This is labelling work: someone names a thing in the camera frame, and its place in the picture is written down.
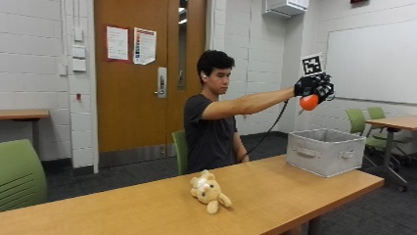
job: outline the black hair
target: black hair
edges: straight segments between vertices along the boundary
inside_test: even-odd
[[[222,51],[207,50],[199,58],[197,73],[200,83],[204,84],[201,78],[201,71],[207,76],[210,75],[213,69],[232,69],[234,67],[234,59],[229,57]]]

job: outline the chair back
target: chair back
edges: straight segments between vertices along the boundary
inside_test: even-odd
[[[360,109],[346,110],[349,121],[350,121],[350,133],[364,134],[365,130],[365,116]]]
[[[29,140],[0,143],[0,212],[47,202],[47,180]]]
[[[188,144],[185,138],[185,131],[179,130],[172,133],[173,143],[177,152],[177,167],[179,175],[188,173]]]
[[[384,112],[381,107],[369,107],[368,113],[369,113],[370,119],[382,119],[386,117],[386,113]]]
[[[370,107],[370,108],[368,108],[368,113],[369,113],[370,119],[382,119],[382,118],[386,117],[386,114],[385,114],[385,112],[384,112],[381,107]],[[370,132],[372,132],[373,129],[381,129],[381,131],[382,131],[384,126],[382,125],[377,125],[377,124],[372,124],[366,136],[370,135]]]

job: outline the orange ball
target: orange ball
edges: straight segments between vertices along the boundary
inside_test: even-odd
[[[310,111],[318,105],[318,95],[309,95],[300,99],[300,106],[302,110]]]

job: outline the man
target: man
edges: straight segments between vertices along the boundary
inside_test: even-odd
[[[221,51],[205,51],[197,62],[203,92],[189,98],[184,108],[189,172],[249,161],[236,128],[236,115],[254,114],[294,96],[318,94],[322,90],[322,83],[301,77],[294,87],[218,101],[228,89],[233,67],[233,58]],[[318,95],[322,101],[328,93]]]

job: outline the teddy bear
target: teddy bear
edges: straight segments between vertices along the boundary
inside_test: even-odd
[[[221,193],[221,188],[214,180],[214,176],[205,169],[200,177],[193,177],[192,195],[199,201],[208,205],[208,213],[214,214],[218,211],[218,203],[225,207],[232,206],[230,199]]]

